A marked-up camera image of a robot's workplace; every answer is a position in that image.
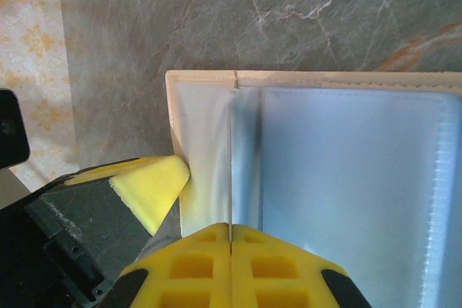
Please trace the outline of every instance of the floral wallpaper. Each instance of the floral wallpaper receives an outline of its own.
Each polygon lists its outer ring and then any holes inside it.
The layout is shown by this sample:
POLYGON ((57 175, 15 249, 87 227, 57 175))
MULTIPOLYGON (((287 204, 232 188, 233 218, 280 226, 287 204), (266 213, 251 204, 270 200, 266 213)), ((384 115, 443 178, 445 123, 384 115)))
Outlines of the floral wallpaper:
POLYGON ((31 148, 13 173, 34 191, 77 171, 60 0, 0 0, 0 87, 17 94, 31 148))

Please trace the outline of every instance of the marble wall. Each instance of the marble wall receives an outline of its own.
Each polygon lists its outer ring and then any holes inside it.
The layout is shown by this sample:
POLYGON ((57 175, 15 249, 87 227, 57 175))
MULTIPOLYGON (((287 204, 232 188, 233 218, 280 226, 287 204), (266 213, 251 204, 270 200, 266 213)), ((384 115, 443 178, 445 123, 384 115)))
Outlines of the marble wall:
POLYGON ((168 69, 461 71, 461 0, 61 0, 82 167, 171 153, 168 69))

